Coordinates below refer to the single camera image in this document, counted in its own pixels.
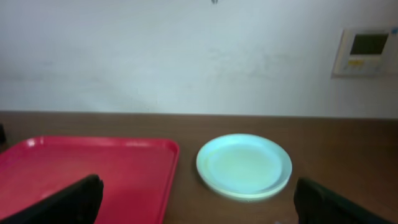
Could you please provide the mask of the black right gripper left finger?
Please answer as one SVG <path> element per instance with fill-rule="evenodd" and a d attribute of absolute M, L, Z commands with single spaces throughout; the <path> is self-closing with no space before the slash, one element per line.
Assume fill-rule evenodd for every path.
<path fill-rule="evenodd" d="M 3 218 L 1 224 L 94 224 L 103 199 L 104 183 L 96 174 Z"/>

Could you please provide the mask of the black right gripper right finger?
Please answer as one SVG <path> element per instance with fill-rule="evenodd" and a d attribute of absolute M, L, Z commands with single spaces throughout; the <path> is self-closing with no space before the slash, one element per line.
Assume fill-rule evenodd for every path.
<path fill-rule="evenodd" d="M 392 224 L 308 178 L 299 178 L 294 192 L 299 224 Z"/>

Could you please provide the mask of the white plate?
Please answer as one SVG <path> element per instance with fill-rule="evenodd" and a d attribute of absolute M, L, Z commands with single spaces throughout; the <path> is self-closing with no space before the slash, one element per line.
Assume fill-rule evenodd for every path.
<path fill-rule="evenodd" d="M 289 180 L 291 178 L 291 175 L 289 175 L 287 178 L 282 179 L 280 183 L 278 183 L 275 187 L 272 187 L 269 190 L 263 190 L 260 191 L 259 193 L 253 193 L 253 194 L 242 194 L 242 193 L 236 193 L 236 192 L 231 192 L 229 190 L 222 189 L 221 187 L 217 187 L 215 184 L 211 183 L 209 180 L 207 180 L 204 176 L 201 174 L 199 175 L 201 180 L 204 182 L 204 184 L 210 188 L 210 190 L 214 191 L 214 193 L 226 197 L 231 200 L 235 201 L 241 201 L 241 202 L 256 202 L 256 201 L 261 201 L 261 200 L 267 200 L 269 198 L 272 198 L 279 194 L 281 191 L 285 189 L 287 184 L 289 183 Z"/>

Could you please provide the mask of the light blue plate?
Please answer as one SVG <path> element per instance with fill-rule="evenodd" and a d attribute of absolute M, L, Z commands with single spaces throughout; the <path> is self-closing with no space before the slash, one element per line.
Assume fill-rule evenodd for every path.
<path fill-rule="evenodd" d="M 212 139 L 196 159 L 201 174 L 217 187 L 242 194 L 275 187 L 292 175 L 292 161 L 275 142 L 252 134 L 228 134 Z"/>

